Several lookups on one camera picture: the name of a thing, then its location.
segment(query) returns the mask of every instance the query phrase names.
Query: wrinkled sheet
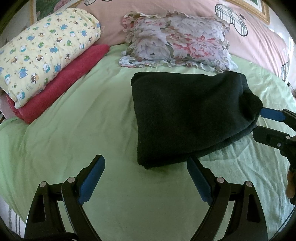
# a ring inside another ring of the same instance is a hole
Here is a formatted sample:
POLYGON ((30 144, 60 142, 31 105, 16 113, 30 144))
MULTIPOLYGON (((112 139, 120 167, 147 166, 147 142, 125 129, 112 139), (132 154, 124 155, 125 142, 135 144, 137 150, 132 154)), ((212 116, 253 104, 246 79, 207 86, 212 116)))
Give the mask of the wrinkled sheet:
MULTIPOLYGON (((139 71, 214 73, 166 66, 123 68, 118 60, 125 49, 126 45, 111 47, 32 124, 12 118, 0 125, 0 196, 25 221, 41 181, 64 182, 101 154, 106 168, 84 209, 102 240, 190 240, 208 205, 202 202, 186 163, 150 170, 137 163, 130 80, 139 71)), ((265 107, 296 112, 292 94, 281 79, 258 65, 232 58, 265 107)), ((258 124, 295 134, 285 124, 261 117, 258 124)), ((228 182, 254 183, 271 238, 293 208, 285 195, 286 158, 278 150, 256 143, 250 134, 200 160, 228 182)), ((231 205, 226 221, 230 215, 231 205)), ((64 210, 62 217, 66 220, 64 210)), ((65 226, 71 230, 69 222, 65 226)), ((226 227, 222 223, 217 240, 226 227)))

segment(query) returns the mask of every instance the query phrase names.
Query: blue gripper pad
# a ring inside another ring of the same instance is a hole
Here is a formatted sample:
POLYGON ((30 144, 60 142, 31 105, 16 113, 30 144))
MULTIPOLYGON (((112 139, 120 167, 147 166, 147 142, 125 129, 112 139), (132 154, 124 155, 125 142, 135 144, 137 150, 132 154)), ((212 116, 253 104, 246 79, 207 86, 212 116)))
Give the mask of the blue gripper pad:
POLYGON ((90 200, 104 169, 105 159, 101 156, 80 186, 78 197, 78 203, 80 205, 90 200))
POLYGON ((273 110, 269 108, 262 108, 260 111, 260 115, 263 118, 279 121, 279 122, 282 122, 286 119, 286 116, 280 110, 273 110))
POLYGON ((211 186, 191 157, 187 160, 187 169, 202 200, 211 205, 214 201, 212 198, 211 186))

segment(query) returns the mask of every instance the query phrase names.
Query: yellow cartoon blanket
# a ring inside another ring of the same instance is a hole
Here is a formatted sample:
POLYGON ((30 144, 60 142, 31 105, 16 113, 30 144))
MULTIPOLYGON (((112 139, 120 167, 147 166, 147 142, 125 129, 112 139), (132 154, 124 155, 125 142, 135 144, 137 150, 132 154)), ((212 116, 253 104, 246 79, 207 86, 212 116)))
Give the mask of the yellow cartoon blanket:
POLYGON ((70 8, 49 15, 0 49, 0 87, 19 109, 100 34, 100 23, 85 10, 70 8))

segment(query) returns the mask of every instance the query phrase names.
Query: floral pillow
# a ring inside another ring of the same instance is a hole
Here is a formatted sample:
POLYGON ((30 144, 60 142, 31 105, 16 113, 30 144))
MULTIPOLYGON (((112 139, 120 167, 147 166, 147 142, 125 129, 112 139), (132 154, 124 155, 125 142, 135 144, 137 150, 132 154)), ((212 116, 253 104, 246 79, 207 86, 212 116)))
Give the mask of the floral pillow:
POLYGON ((121 66, 195 65, 218 73, 237 69, 225 38, 230 25, 221 19, 179 12, 165 16, 132 12, 124 16, 123 26, 129 47, 122 52, 121 66))

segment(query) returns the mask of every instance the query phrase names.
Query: plaid pattern print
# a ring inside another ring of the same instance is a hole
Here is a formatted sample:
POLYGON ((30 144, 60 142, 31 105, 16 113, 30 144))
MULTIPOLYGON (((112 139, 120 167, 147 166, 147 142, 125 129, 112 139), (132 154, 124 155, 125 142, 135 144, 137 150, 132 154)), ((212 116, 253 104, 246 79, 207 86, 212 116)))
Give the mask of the plaid pattern print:
POLYGON ((215 6, 216 15, 222 20, 228 22, 229 24, 233 24, 235 30, 243 37, 248 35, 248 29, 243 19, 237 15, 235 11, 231 8, 223 5, 217 4, 215 6))
MULTIPOLYGON (((94 3, 96 0, 85 0, 84 4, 86 6, 91 5, 92 3, 94 3)), ((103 2, 111 2, 112 0, 101 0, 103 2)))
POLYGON ((287 63, 285 63, 282 67, 281 67, 281 79, 283 81, 287 80, 287 76, 288 76, 288 71, 289 71, 289 66, 290 66, 290 61, 288 61, 287 63))

